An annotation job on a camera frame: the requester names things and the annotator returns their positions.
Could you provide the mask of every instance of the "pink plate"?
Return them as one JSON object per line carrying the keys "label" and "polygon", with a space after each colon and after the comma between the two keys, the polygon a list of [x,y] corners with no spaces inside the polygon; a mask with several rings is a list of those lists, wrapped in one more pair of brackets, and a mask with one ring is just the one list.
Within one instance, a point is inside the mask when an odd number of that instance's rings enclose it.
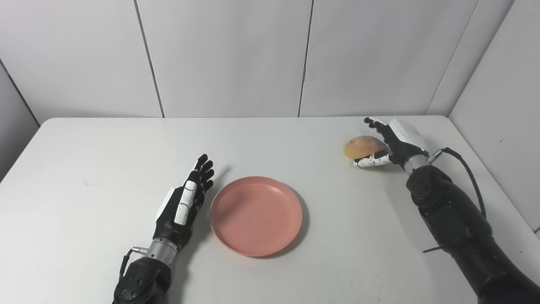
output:
{"label": "pink plate", "polygon": [[302,224],[300,202],[283,183],[249,176],[226,185],[212,201],[210,226],[230,250],[266,256],[290,244]]}

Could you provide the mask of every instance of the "cable connector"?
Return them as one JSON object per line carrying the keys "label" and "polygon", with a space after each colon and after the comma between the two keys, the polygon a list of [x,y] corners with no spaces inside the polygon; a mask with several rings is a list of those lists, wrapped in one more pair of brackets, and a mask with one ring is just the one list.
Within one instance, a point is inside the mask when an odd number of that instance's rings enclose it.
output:
{"label": "cable connector", "polygon": [[437,160],[437,158],[438,158],[439,156],[441,156],[442,153],[443,153],[443,149],[439,149],[439,150],[437,150],[437,152],[431,154],[431,155],[428,157],[428,163],[429,163],[429,164],[432,164],[434,161]]}
{"label": "cable connector", "polygon": [[131,250],[135,253],[139,253],[139,254],[147,254],[148,253],[148,248],[144,248],[144,247],[133,247],[131,248]]}

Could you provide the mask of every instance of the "black robotic finger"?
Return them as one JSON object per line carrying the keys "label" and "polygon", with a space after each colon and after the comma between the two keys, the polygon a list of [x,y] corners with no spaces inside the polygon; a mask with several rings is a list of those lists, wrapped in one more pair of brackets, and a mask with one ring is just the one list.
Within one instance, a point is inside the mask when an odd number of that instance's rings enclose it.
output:
{"label": "black robotic finger", "polygon": [[208,180],[207,182],[205,182],[203,188],[202,188],[202,192],[206,193],[212,186],[214,185],[214,181],[213,180]]}
{"label": "black robotic finger", "polygon": [[214,162],[212,161],[207,161],[205,164],[202,165],[202,168],[201,168],[201,173],[205,173],[207,172],[208,170],[212,169],[212,166],[214,165]]}
{"label": "black robotic finger", "polygon": [[193,170],[191,171],[190,175],[187,177],[187,181],[192,181],[196,184],[199,184],[200,182],[200,178],[201,178],[201,173],[198,172],[197,170]]}
{"label": "black robotic finger", "polygon": [[383,128],[389,128],[389,126],[387,124],[383,124],[383,123],[380,123],[378,121],[374,121],[373,124],[375,125],[375,128],[377,129],[377,131],[379,131],[380,129],[383,129]]}
{"label": "black robotic finger", "polygon": [[199,159],[197,160],[197,164],[195,165],[195,170],[201,171],[201,167],[203,164],[208,161],[208,155],[202,154]]}
{"label": "black robotic finger", "polygon": [[202,182],[203,183],[206,183],[209,179],[212,178],[212,176],[214,176],[214,170],[213,169],[210,169],[208,172],[204,172],[202,174]]}

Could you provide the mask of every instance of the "black cable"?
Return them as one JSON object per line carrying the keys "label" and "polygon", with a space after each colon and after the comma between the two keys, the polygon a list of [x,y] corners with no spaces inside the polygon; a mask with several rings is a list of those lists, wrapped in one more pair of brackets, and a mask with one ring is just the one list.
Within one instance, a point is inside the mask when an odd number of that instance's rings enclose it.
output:
{"label": "black cable", "polygon": [[471,179],[471,182],[472,182],[472,186],[474,187],[474,191],[476,192],[476,196],[478,197],[478,205],[480,206],[480,213],[482,213],[482,215],[486,217],[486,214],[485,214],[485,205],[484,205],[484,200],[482,199],[482,194],[480,193],[480,189],[478,187],[478,184],[476,183],[476,179],[474,178],[474,175],[473,175],[473,172],[471,171],[471,168],[469,168],[469,165],[467,165],[467,163],[465,162],[465,160],[461,157],[461,155],[446,147],[444,149],[441,149],[443,152],[446,152],[448,154],[450,154],[451,156],[457,158],[462,164],[463,166],[465,167],[465,170],[467,171],[467,174],[469,174],[469,178]]}
{"label": "black cable", "polygon": [[426,249],[426,250],[422,251],[422,253],[428,253],[428,252],[432,252],[432,251],[439,250],[439,249],[443,249],[443,248],[444,248],[444,247],[437,246],[437,247],[433,247],[433,248]]}
{"label": "black cable", "polygon": [[124,276],[124,272],[126,271],[127,262],[129,261],[130,255],[131,255],[132,252],[133,252],[133,248],[131,248],[130,251],[128,251],[126,253],[126,255],[124,255],[124,258],[122,259],[122,264],[120,265],[120,277],[118,278],[118,282],[120,282],[122,280],[122,277]]}

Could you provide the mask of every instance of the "white wall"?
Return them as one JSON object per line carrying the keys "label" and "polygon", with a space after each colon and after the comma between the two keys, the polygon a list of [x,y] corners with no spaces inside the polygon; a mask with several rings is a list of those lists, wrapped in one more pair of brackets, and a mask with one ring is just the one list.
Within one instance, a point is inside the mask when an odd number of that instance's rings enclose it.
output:
{"label": "white wall", "polygon": [[0,1],[0,58],[40,122],[161,117],[132,1]]}
{"label": "white wall", "polygon": [[[447,115],[511,1],[315,0],[305,82],[311,0],[138,3],[181,117]],[[161,116],[135,4],[0,2],[0,57],[39,121]]]}
{"label": "white wall", "polygon": [[0,65],[0,181],[37,128],[36,121]]}
{"label": "white wall", "polygon": [[448,115],[510,3],[315,0],[301,116]]}
{"label": "white wall", "polygon": [[167,117],[297,116],[311,0],[139,0]]}
{"label": "white wall", "polygon": [[540,226],[539,16],[540,2],[514,2],[450,115],[533,229]]}

